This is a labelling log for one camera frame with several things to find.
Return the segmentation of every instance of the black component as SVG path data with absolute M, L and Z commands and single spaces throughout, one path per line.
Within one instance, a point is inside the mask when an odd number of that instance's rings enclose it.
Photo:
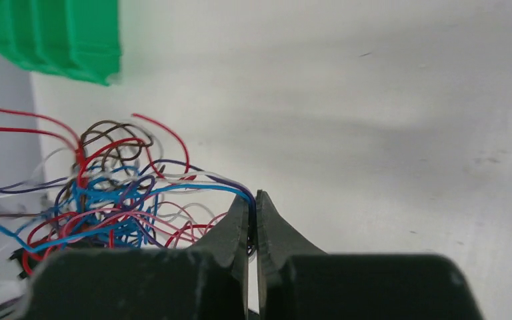
M 67 246 L 70 247 L 70 248 L 73 248 L 73 249 L 85 249 L 85 248 L 94 248 L 94 247 L 103 248 L 103 247 L 105 247 L 105 245 L 100 244 L 100 243 L 96 243 L 96 242 L 92 242 L 90 239 L 82 239 L 81 241 L 70 243 Z M 18 250 L 14 250 L 13 254 L 9 257 L 9 260 L 16 260 L 19 265 L 23 265 L 23 254 L 24 254 L 25 251 L 26 250 L 24 250 L 23 248 L 20 248 Z M 46 250 L 39 251 L 38 254 L 39 255 L 43 255 L 45 251 Z M 34 268 L 36 268 L 36 266 L 38 265 L 39 262 L 40 261 L 33 259 L 31 256 L 29 256 L 29 258 L 28 258 L 28 266 L 32 270 L 34 270 Z M 24 279 L 24 278 L 28 278 L 28 277 L 29 277 L 28 273 L 26 271 L 24 271 L 24 270 L 19 274 L 19 278 L 20 279 Z
M 53 255 L 16 319 L 482 319 L 468 284 L 438 255 L 328 255 L 257 195 L 184 250 Z M 247 239 L 258 248 L 260 316 L 247 309 Z
M 468 284 L 438 255 L 326 255 L 258 192 L 260 318 L 482 319 Z

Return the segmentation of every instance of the tangled wires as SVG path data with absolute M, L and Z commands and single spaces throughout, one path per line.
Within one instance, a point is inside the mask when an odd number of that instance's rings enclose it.
M 53 204 L 40 214 L 0 213 L 0 217 L 32 217 L 16 232 L 0 225 L 0 232 L 14 238 L 25 249 L 23 266 L 28 274 L 31 273 L 29 257 L 41 261 L 51 252 L 69 249 L 75 243 L 105 248 L 140 248 L 144 245 L 175 248 L 180 241 L 194 243 L 224 216 L 224 213 L 214 215 L 201 203 L 178 205 L 166 200 L 168 194 L 228 191 L 244 198 L 249 203 L 250 214 L 255 214 L 254 196 L 248 188 L 190 164 L 183 140 L 164 124 L 144 115 L 132 114 L 173 136 L 181 145 L 184 161 L 164 158 L 160 140 L 134 121 L 100 121 L 78 136 L 67 125 L 50 117 L 5 109 L 0 109 L 0 113 L 38 117 L 63 127 L 71 135 L 67 138 L 49 131 L 0 127 L 2 132 L 48 135 L 66 144 L 66 147 L 46 156 L 35 173 L 62 150 L 71 150 L 75 159 L 68 177 L 34 183 L 34 173 L 26 181 L 0 187 L 0 197 L 59 189 Z M 153 157 L 153 148 L 159 150 L 157 158 Z M 183 173 L 167 173 L 166 165 L 182 166 Z M 161 209 L 168 207 L 176 212 L 161 214 Z M 191 207 L 206 211 L 209 222 L 198 223 L 188 211 Z M 26 240 L 20 238 L 22 229 L 39 221 L 40 224 L 30 231 Z M 46 230 L 47 236 L 34 239 L 41 230 Z

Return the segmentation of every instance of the green plastic object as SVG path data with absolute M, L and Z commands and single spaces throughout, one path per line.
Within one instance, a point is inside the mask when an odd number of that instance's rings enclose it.
M 0 54 L 22 69 L 109 85 L 118 0 L 0 0 Z

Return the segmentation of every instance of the blue wire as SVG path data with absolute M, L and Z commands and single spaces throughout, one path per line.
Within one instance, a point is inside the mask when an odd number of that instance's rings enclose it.
M 82 189 L 79 187 L 76 187 L 76 188 L 77 188 L 78 193 L 80 193 L 80 194 L 85 194 L 90 197 L 102 197 L 105 200 L 108 199 L 111 201 L 116 201 L 119 199 L 119 196 L 120 196 L 117 194 L 112 194 L 111 192 L 90 191 L 90 190 Z M 163 193 L 165 191 L 170 191 L 170 190 L 175 190 L 175 189 L 211 189 L 211 190 L 228 191 L 228 192 L 232 192 L 236 195 L 239 195 L 246 201 L 250 202 L 249 196 L 246 195 L 244 192 L 242 192 L 238 189 L 231 188 L 231 187 L 224 187 L 222 185 L 194 185 L 194 184 L 189 184 L 189 183 L 180 183 L 178 185 L 168 185 L 168 186 L 162 187 L 160 189 L 152 190 L 151 194 Z
M 79 238 L 82 238 L 82 237 L 88 237 L 88 236 L 91 236 L 91 235 L 97 235 L 97 234 L 100 234 L 100 233 L 108 233 L 110 230 L 113 230 L 113 229 L 117 229 L 119 227 L 122 227 L 126 224 L 128 224 L 130 221 L 123 221 L 123 222 L 120 222 L 120 223 L 117 223 L 117 224 L 114 224 L 114 225 L 110 225 L 108 227 L 103 227 L 103 228 L 99 228 L 99 229 L 95 229 L 95 230 L 91 230 L 91 231 L 85 231 L 85 232 L 82 232 L 82 233 L 78 233 L 76 235 L 71 235 L 71 236 L 68 236 L 68 237 L 64 237 L 62 239 L 57 239 L 57 240 L 52 240 L 52 241 L 49 241 L 49 242 L 46 242 L 46 243 L 43 243 L 37 247 L 30 247 L 28 244 L 26 244 L 26 242 L 24 242 L 17 234 L 15 234 L 14 232 L 8 230 L 7 228 L 5 228 L 4 226 L 0 225 L 0 232 L 8 237 L 11 237 L 11 238 L 14 238 L 14 240 L 16 240 L 16 242 L 18 242 L 22 248 L 24 248 L 24 250 L 30 252 L 30 253 L 37 253 L 39 251 L 42 251 L 44 249 L 47 249 L 49 247 L 53 247 L 55 245 L 62 245 L 64 243 L 67 243 L 69 242 L 70 240 L 75 240 L 75 239 L 79 239 Z
M 16 231 L 15 231 L 15 234 L 16 235 L 19 235 L 21 232 L 23 232 L 24 229 L 26 229 L 29 225 L 33 224 L 34 222 L 44 218 L 45 215 L 42 215 L 40 217 L 36 217 L 36 218 L 32 218 L 30 219 L 28 222 L 26 222 L 25 224 L 21 225 Z

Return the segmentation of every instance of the brown wire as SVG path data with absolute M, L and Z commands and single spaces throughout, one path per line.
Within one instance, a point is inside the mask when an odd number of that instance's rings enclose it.
M 98 128 L 98 126 L 104 125 L 104 124 L 110 124 L 113 126 L 104 131 L 96 129 L 96 128 Z M 83 132 L 81 134 L 80 140 L 81 140 L 81 144 L 83 146 L 83 154 L 84 155 L 87 154 L 87 152 L 85 150 L 86 146 L 89 146 L 91 143 L 93 143 L 101 138 L 106 138 L 111 143 L 114 143 L 115 142 L 114 138 L 112 138 L 109 134 L 118 129 L 122 129 L 122 130 L 126 131 L 126 133 L 128 133 L 131 137 L 137 138 L 136 134 L 130 128 L 136 129 L 136 130 L 140 131 L 142 134 L 144 134 L 144 136 L 146 136 L 148 138 L 148 142 L 147 143 L 143 143 L 143 142 L 121 143 L 115 147 L 112 147 L 112 148 L 106 150 L 106 152 L 103 152 L 102 154 L 100 154 L 98 156 L 98 158 L 101 158 L 101 170 L 103 170 L 103 171 L 106 171 L 106 164 L 107 164 L 107 160 L 109 158 L 114 159 L 115 162 L 120 162 L 120 164 L 122 166 L 126 165 L 125 164 L 126 161 L 136 160 L 142 153 L 143 148 L 148 148 L 148 147 L 151 147 L 154 145 L 153 137 L 150 134 L 148 134 L 147 132 L 145 132 L 142 128 L 140 128 L 136 125 L 133 125 L 132 123 L 120 123 L 120 122 L 113 121 L 113 120 L 98 121 L 98 122 L 92 124 L 89 128 L 87 128 L 87 130 L 85 132 Z M 88 137 L 90 135 L 96 135 L 96 136 L 88 139 Z M 134 154 L 130 157 L 123 157 L 120 147 L 137 148 L 136 154 Z M 76 166 L 77 166 L 77 164 L 74 163 L 72 165 L 72 170 L 75 169 Z M 130 172 L 128 171 L 128 169 L 125 169 L 125 172 L 126 172 L 126 174 L 130 175 Z M 114 180 L 112 180 L 112 179 L 107 179 L 107 181 L 109 182 L 109 184 L 111 184 L 112 188 L 114 188 L 114 189 L 118 189 L 121 187 L 118 184 L 116 184 L 116 182 L 114 182 Z M 72 180 L 68 181 L 67 184 L 71 186 L 71 184 L 74 182 L 75 182 L 75 180 L 72 179 Z M 145 188 L 147 188 L 147 186 L 139 186 L 139 189 L 145 189 Z M 64 194 L 64 200 L 68 199 L 70 196 L 71 196 L 71 188 L 68 187 Z M 85 201 L 85 198 L 83 195 L 82 195 L 82 199 L 80 199 L 80 201 Z
M 22 218 L 22 217 L 40 217 L 44 213 L 13 213 L 13 212 L 0 212 L 0 218 Z

